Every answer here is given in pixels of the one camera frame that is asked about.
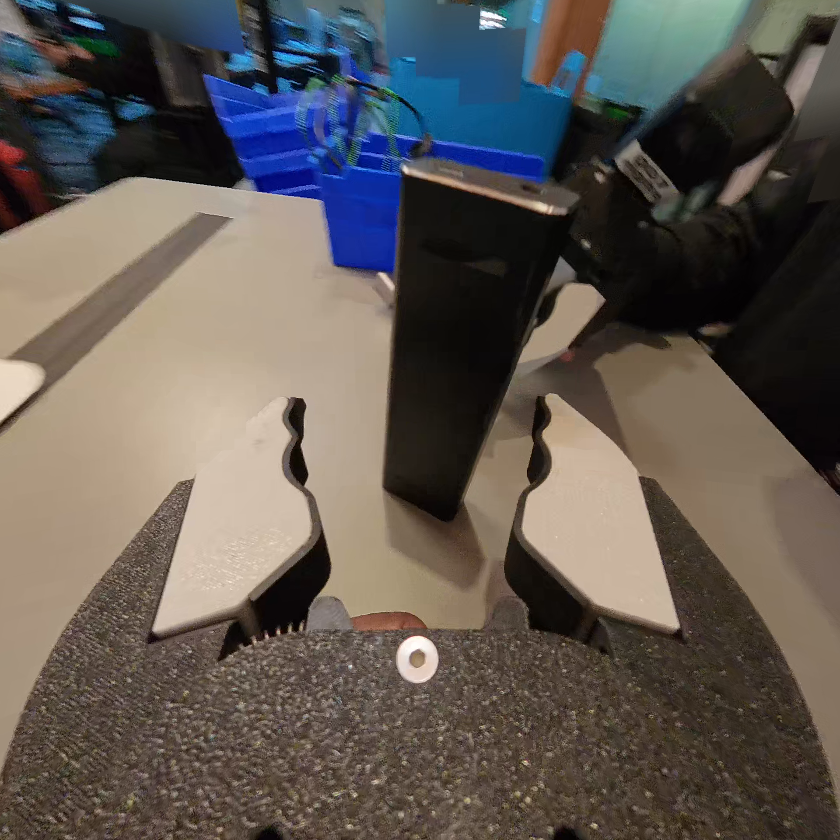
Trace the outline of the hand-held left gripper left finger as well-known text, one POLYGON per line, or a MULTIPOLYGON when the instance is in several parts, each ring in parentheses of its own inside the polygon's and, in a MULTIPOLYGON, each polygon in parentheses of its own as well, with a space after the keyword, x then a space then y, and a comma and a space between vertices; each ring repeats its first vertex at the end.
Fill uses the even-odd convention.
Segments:
POLYGON ((227 623, 249 641, 306 622, 330 576, 302 453, 306 409, 300 397, 277 398, 196 472, 154 640, 227 623))

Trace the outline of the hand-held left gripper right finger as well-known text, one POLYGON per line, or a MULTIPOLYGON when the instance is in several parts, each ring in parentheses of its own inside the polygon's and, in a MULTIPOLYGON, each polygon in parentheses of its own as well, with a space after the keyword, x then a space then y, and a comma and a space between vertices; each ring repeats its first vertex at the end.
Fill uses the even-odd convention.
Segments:
POLYGON ((530 627, 588 641, 607 619, 677 636, 642 482, 619 446, 547 394, 535 405, 527 476, 504 573, 530 627))

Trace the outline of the blue plastic bin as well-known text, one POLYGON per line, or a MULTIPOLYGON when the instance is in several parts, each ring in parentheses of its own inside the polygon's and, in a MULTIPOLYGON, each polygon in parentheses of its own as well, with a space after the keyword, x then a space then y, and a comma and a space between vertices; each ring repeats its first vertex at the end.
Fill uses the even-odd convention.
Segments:
POLYGON ((320 200, 309 144, 298 123, 301 92, 270 95, 214 76, 203 79, 213 110, 254 189, 320 200))
MULTIPOLYGON (((417 139, 370 132, 355 165, 337 167, 318 153, 318 189, 323 204, 332 262, 339 267, 390 273, 396 256, 400 167, 417 139)), ((534 154, 435 140, 432 156, 540 182, 543 158, 534 154)))

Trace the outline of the black USB hub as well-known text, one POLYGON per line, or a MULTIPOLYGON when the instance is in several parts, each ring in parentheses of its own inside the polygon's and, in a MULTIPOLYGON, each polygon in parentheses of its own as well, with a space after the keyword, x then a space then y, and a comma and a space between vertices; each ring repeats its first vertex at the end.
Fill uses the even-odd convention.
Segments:
POLYGON ((434 157, 402 165, 383 473, 392 496, 455 517, 579 200, 434 157))

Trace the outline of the person's right forearm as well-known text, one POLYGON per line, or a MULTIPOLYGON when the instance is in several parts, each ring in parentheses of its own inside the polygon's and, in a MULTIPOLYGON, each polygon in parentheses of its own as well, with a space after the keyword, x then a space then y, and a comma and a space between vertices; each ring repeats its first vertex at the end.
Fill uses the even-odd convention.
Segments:
POLYGON ((754 190, 736 204, 663 226, 648 271, 604 289, 595 322, 656 332, 714 322, 735 328, 774 260, 791 245, 806 207, 833 200, 808 202, 810 191, 754 190))

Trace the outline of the grey desk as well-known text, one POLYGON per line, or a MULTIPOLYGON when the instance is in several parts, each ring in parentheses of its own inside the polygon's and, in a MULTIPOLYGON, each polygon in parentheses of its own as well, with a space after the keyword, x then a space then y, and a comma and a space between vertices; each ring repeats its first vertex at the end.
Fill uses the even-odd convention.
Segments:
POLYGON ((2 432, 2 752, 61 631, 178 481, 279 396, 308 406, 303 452, 349 612, 483 623, 501 592, 536 396, 553 392, 656 479, 740 583, 838 751, 838 496, 684 337, 614 328, 583 362, 535 340, 449 524, 382 488, 391 320, 335 268, 320 205, 122 182, 2 237, 2 357, 198 214, 227 223, 2 432))

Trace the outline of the person's left hand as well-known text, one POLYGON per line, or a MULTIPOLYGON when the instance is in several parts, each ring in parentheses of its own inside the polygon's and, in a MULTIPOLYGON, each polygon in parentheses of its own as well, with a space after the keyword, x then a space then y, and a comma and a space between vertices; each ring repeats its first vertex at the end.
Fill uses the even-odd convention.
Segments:
POLYGON ((352 628, 358 632, 390 632, 427 629, 425 622, 409 612, 374 612, 351 618, 352 628))

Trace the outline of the wooden beam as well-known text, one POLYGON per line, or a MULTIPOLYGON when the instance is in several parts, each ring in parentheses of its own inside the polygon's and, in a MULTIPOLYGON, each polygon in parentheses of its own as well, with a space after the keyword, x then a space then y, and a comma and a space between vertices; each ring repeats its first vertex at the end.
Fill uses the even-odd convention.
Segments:
POLYGON ((546 1, 542 3, 537 49, 527 78, 548 86, 563 59, 577 51, 587 68, 601 42, 611 1, 546 1))

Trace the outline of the blue partition panel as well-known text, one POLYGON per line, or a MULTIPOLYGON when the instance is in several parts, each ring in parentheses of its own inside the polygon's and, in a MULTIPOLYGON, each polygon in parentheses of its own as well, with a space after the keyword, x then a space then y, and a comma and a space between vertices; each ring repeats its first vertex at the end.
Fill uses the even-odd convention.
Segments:
POLYGON ((537 156, 548 175, 571 117, 566 91, 520 79, 518 95, 503 101, 476 77, 467 81, 463 101, 457 77, 418 75, 409 58, 390 65, 390 88, 420 112, 436 141, 537 156))

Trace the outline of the person's black jacket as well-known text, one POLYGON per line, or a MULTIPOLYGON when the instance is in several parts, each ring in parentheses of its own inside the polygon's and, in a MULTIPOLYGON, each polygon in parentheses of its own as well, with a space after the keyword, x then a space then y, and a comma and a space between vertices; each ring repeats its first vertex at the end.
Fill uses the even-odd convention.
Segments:
POLYGON ((806 207, 715 361, 838 489, 839 202, 806 207))

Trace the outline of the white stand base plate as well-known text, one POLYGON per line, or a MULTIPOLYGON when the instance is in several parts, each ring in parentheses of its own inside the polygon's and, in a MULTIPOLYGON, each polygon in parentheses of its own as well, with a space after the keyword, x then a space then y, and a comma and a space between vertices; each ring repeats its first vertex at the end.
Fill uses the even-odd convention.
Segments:
POLYGON ((1 425, 4 425, 44 386, 46 372, 23 360, 1 360, 1 425))

